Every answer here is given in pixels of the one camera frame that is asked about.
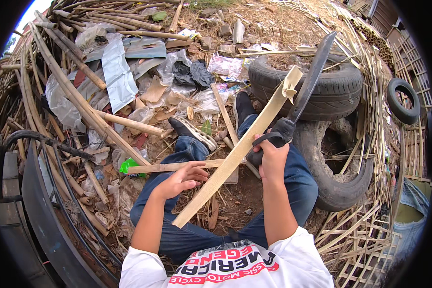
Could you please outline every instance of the left hand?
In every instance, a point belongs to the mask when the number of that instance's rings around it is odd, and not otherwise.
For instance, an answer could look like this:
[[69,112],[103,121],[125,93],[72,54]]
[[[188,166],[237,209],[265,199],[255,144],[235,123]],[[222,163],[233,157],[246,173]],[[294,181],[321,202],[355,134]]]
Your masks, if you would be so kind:
[[200,166],[205,166],[205,163],[203,161],[189,161],[168,179],[158,184],[152,194],[165,201],[176,197],[184,190],[201,185],[199,181],[207,181],[209,174],[199,168]]

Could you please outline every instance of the right hand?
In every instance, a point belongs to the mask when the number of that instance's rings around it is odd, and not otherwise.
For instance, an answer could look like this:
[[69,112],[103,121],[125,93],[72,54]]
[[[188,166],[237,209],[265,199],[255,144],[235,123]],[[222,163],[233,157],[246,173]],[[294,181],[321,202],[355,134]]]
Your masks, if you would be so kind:
[[[258,139],[261,135],[254,135],[254,139]],[[285,144],[283,147],[277,148],[269,140],[262,141],[259,145],[253,147],[254,152],[258,152],[262,148],[264,151],[263,163],[259,165],[259,175],[261,179],[268,181],[283,182],[283,174],[285,172],[285,163],[287,161],[290,145]]]

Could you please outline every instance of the black hose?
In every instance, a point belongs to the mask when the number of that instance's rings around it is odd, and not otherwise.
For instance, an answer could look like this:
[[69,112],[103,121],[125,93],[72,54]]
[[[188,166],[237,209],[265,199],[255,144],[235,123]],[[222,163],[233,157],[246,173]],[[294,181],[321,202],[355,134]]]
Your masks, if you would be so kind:
[[94,251],[91,249],[91,247],[88,245],[88,243],[85,241],[85,238],[81,235],[80,231],[77,229],[77,227],[75,226],[72,217],[67,213],[66,209],[64,208],[64,201],[60,195],[60,192],[58,191],[58,188],[56,186],[56,181],[54,181],[54,177],[53,174],[50,171],[50,160],[48,159],[48,154],[46,153],[46,147],[42,147],[43,148],[43,158],[45,160],[45,165],[46,165],[46,170],[48,171],[48,175],[50,176],[50,181],[51,184],[53,186],[54,191],[56,191],[56,193],[54,193],[55,197],[56,197],[56,201],[59,203],[59,205],[61,206],[61,210],[64,213],[64,216],[68,219],[70,227],[72,228],[73,231],[75,231],[75,233],[77,234],[78,238],[80,239],[81,243],[83,244],[83,246],[85,247],[85,249],[90,253],[90,255],[94,258],[94,260],[98,263],[99,266],[101,266],[104,271],[112,278],[115,279],[117,281],[117,283],[120,281],[118,279],[118,277],[112,273],[112,271],[105,265],[105,263],[103,261],[101,261],[101,259],[99,259],[99,257],[94,253]]
[[[54,153],[56,154],[56,162],[58,163],[59,171],[64,171],[63,165],[61,163],[61,159],[59,158],[59,155],[58,155],[58,150],[56,149],[56,145],[53,146],[53,150],[54,150]],[[70,198],[72,198],[72,200],[75,202],[75,204],[77,205],[78,209],[80,210],[80,215],[81,215],[81,218],[83,219],[83,222],[85,223],[86,226],[88,226],[88,228],[90,229],[90,231],[93,233],[93,235],[98,240],[99,244],[109,253],[109,256],[112,259],[114,259],[114,261],[118,264],[119,267],[121,267],[122,262],[120,261],[120,259],[105,244],[104,240],[101,238],[101,236],[99,236],[98,231],[96,231],[96,229],[94,228],[93,224],[91,224],[90,220],[86,216],[85,211],[83,211],[83,209],[81,208],[80,203],[78,202],[77,198],[75,197],[74,192],[72,191],[72,188],[69,185],[69,180],[67,179],[66,174],[65,173],[61,173],[61,176],[63,177],[64,184],[66,184],[67,190],[69,191]]]

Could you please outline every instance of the black shoe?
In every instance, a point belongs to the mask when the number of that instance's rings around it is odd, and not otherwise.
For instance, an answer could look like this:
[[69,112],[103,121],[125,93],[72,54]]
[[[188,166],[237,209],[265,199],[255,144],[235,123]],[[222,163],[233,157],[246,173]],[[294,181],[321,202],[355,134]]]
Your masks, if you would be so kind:
[[238,133],[238,129],[240,125],[242,125],[245,118],[251,114],[257,114],[256,110],[253,108],[253,104],[251,103],[250,97],[245,91],[238,92],[234,100],[234,116],[236,123],[236,132]]
[[195,128],[186,119],[173,115],[168,118],[168,122],[173,126],[173,129],[176,131],[178,136],[184,135],[197,139],[205,145],[210,153],[216,150],[217,144],[214,139]]

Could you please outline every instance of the small tire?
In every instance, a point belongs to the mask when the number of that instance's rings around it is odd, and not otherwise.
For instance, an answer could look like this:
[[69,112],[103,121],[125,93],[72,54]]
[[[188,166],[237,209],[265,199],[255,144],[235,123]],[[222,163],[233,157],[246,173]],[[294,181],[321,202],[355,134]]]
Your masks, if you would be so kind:
[[[344,58],[329,55],[328,59],[340,62]],[[338,68],[338,71],[320,75],[314,92],[301,114],[301,120],[336,120],[350,115],[357,108],[362,95],[362,74],[350,63],[341,63]],[[259,57],[253,61],[248,69],[248,76],[254,97],[265,105],[287,73],[288,71],[272,68],[267,64],[266,57]],[[296,91],[301,89],[306,76],[307,73],[301,77],[295,87]],[[279,115],[286,117],[291,107],[291,102],[287,101]]]
[[352,207],[368,190],[373,177],[373,159],[363,159],[360,172],[349,182],[339,182],[325,164],[319,130],[327,129],[329,122],[298,122],[293,144],[302,153],[318,186],[316,207],[326,211],[342,211]]
[[[411,100],[413,108],[406,109],[397,100],[396,92],[403,92]],[[420,113],[420,102],[419,97],[416,94],[415,89],[403,79],[393,78],[389,81],[387,85],[387,103],[391,112],[397,117],[401,122],[411,125],[415,124]]]

